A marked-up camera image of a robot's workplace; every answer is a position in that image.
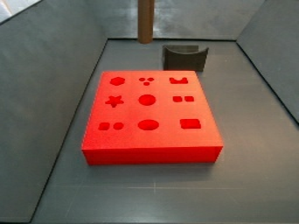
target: rectangular hole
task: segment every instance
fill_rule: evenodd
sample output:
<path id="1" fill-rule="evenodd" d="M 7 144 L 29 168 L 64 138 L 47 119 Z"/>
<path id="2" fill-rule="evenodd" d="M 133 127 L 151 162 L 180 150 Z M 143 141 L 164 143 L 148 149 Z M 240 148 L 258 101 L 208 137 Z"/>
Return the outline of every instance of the rectangular hole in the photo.
<path id="1" fill-rule="evenodd" d="M 184 130 L 194 130 L 202 128 L 202 123 L 199 119 L 182 119 L 180 124 Z"/>

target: gray floor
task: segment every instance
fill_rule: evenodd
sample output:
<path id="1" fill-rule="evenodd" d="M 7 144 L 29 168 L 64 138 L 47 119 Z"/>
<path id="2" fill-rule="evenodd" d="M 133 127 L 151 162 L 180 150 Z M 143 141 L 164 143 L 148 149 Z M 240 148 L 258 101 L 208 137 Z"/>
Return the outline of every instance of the gray floor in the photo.
<path id="1" fill-rule="evenodd" d="M 162 46 L 210 47 L 200 82 L 224 140 L 216 164 L 89 167 L 80 141 L 104 70 L 162 69 Z M 234 42 L 109 40 L 33 223 L 299 222 L 298 126 Z"/>

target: star-shaped hole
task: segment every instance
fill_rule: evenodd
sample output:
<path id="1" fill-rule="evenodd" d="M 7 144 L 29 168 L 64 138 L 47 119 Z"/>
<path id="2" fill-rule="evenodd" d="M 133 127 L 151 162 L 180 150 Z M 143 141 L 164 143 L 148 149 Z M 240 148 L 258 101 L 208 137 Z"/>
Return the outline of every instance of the star-shaped hole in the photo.
<path id="1" fill-rule="evenodd" d="M 105 104 L 109 104 L 112 108 L 117 106 L 117 104 L 123 104 L 121 101 L 121 95 L 120 96 L 109 96 L 108 101 L 105 101 Z"/>

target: gray panel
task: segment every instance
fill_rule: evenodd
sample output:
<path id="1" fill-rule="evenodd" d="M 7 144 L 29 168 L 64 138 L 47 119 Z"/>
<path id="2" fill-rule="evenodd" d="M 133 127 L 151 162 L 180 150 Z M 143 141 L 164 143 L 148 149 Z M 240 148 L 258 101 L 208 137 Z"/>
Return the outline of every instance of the gray panel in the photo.
<path id="1" fill-rule="evenodd" d="M 200 82 L 216 164 L 88 166 L 80 142 L 104 70 L 163 69 L 163 45 L 210 48 Z M 107 42 L 32 223 L 299 222 L 299 129 L 234 42 Z"/>
<path id="2" fill-rule="evenodd" d="M 29 221 L 107 38 L 80 0 L 0 26 L 0 221 Z"/>
<path id="3" fill-rule="evenodd" d="M 299 122 L 299 1 L 268 0 L 238 43 Z"/>
<path id="4" fill-rule="evenodd" d="M 154 37 L 236 39 L 264 0 L 155 0 Z M 136 38 L 136 0 L 89 2 L 109 38 Z"/>

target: gray wall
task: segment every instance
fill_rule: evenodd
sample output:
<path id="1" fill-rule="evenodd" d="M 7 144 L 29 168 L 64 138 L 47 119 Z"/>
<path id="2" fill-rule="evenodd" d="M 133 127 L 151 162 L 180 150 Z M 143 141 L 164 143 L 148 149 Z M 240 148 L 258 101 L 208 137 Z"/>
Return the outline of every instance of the gray wall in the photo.
<path id="1" fill-rule="evenodd" d="M 97 21 L 109 38 L 136 38 L 136 0 L 97 0 Z M 156 0 L 154 37 L 236 39 L 264 0 Z"/>
<path id="2" fill-rule="evenodd" d="M 80 0 L 0 26 L 0 221 L 32 218 L 107 38 Z"/>
<path id="3" fill-rule="evenodd" d="M 238 43 L 299 122 L 299 1 L 267 0 Z"/>

